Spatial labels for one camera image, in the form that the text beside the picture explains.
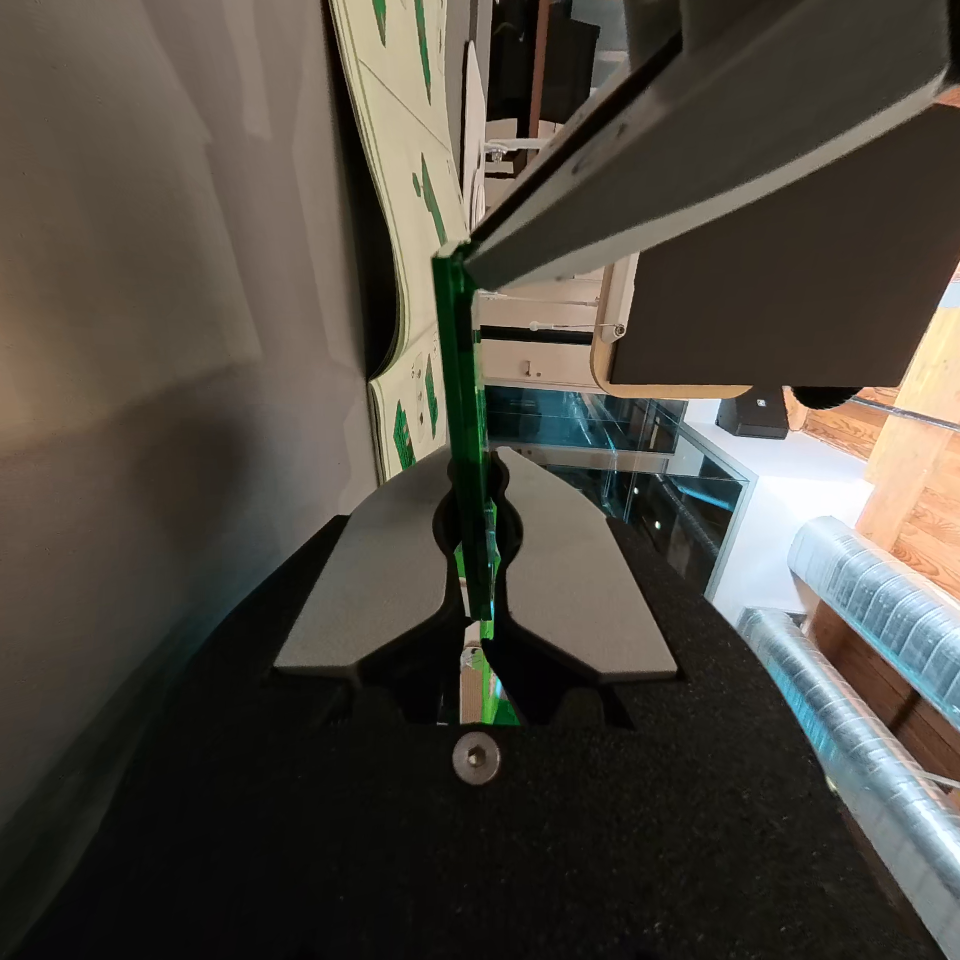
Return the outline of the dark wooden table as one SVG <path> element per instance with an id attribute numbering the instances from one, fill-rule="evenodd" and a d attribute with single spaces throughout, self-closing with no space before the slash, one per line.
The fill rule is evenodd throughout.
<path id="1" fill-rule="evenodd" d="M 536 16 L 534 23 L 534 55 L 531 81 L 531 93 L 526 131 L 528 137 L 536 141 L 539 139 L 541 113 L 546 77 L 546 52 L 548 44 L 549 24 L 554 2 L 536 2 Z"/>

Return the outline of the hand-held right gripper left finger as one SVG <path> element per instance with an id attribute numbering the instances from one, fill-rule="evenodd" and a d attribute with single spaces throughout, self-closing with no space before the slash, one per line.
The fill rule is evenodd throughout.
<path id="1" fill-rule="evenodd" d="M 386 690 L 411 723 L 456 721 L 467 614 L 449 469 L 437 450 L 352 512 L 274 670 Z"/>

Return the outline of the black speaker box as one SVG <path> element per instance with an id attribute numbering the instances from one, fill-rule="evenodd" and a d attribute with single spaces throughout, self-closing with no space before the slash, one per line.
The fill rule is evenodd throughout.
<path id="1" fill-rule="evenodd" d="M 789 422 L 783 390 L 751 388 L 736 397 L 722 399 L 715 425 L 736 437 L 785 439 Z"/>

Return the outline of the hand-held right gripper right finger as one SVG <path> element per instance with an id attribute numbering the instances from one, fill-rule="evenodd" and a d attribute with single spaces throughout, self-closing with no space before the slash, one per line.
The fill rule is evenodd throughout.
<path id="1" fill-rule="evenodd" d="M 522 454 L 491 455 L 496 545 L 493 672 L 528 726 L 631 726 L 631 684 L 679 666 L 610 518 Z"/>

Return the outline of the grey desk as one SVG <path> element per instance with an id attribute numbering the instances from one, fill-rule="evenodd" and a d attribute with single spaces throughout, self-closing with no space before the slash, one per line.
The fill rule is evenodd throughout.
<path id="1" fill-rule="evenodd" d="M 2 2 L 2 826 L 375 485 L 327 2 Z"/>

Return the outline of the open instruction booklet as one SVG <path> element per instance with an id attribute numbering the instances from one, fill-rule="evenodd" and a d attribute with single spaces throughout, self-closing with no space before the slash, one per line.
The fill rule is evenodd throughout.
<path id="1" fill-rule="evenodd" d="M 448 440 L 432 258 L 468 220 L 451 145 L 444 1 L 329 4 L 366 164 L 386 223 L 395 334 L 367 385 L 382 483 Z"/>

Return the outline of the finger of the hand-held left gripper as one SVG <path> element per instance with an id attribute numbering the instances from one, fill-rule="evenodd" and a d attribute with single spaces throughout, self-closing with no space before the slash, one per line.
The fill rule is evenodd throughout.
<path id="1" fill-rule="evenodd" d="M 471 235 L 476 286 L 589 272 L 785 188 L 952 83 L 952 3 L 624 2 L 627 61 Z"/>

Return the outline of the silver ventilation duct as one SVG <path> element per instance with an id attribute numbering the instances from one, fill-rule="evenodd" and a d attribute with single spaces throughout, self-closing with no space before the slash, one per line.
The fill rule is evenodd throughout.
<path id="1" fill-rule="evenodd" d="M 958 811 L 788 613 L 746 607 L 736 629 L 918 918 L 957 959 Z"/>
<path id="2" fill-rule="evenodd" d="M 788 565 L 959 729 L 959 606 L 954 597 L 831 515 L 799 528 Z"/>

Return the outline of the glass partition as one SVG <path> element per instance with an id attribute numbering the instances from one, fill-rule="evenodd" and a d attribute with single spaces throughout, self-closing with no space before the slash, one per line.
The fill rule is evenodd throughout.
<path id="1" fill-rule="evenodd" d="M 486 387 L 492 447 L 508 447 L 638 532 L 713 600 L 749 488 L 685 424 L 687 403 Z"/>

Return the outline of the green brick plate assembly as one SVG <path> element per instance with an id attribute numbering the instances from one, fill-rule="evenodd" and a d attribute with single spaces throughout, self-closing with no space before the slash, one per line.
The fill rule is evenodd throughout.
<path id="1" fill-rule="evenodd" d="M 440 542 L 461 554 L 466 612 L 481 624 L 481 645 L 491 654 L 497 650 L 497 507 L 490 493 L 478 286 L 465 265 L 469 250 L 469 242 L 448 241 L 431 259 L 451 483 L 440 508 Z"/>

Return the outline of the black desk divider panel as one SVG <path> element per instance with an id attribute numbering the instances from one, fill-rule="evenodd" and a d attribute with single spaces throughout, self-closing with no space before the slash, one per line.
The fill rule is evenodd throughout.
<path id="1" fill-rule="evenodd" d="M 895 387 L 958 266 L 959 110 L 936 103 L 821 169 L 643 251 L 619 397 Z"/>

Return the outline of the black fuzzy object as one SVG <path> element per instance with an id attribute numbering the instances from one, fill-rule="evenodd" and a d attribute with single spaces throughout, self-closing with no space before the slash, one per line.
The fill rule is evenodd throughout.
<path id="1" fill-rule="evenodd" d="M 862 387 L 785 387 L 785 393 L 808 410 L 832 410 L 856 397 Z"/>

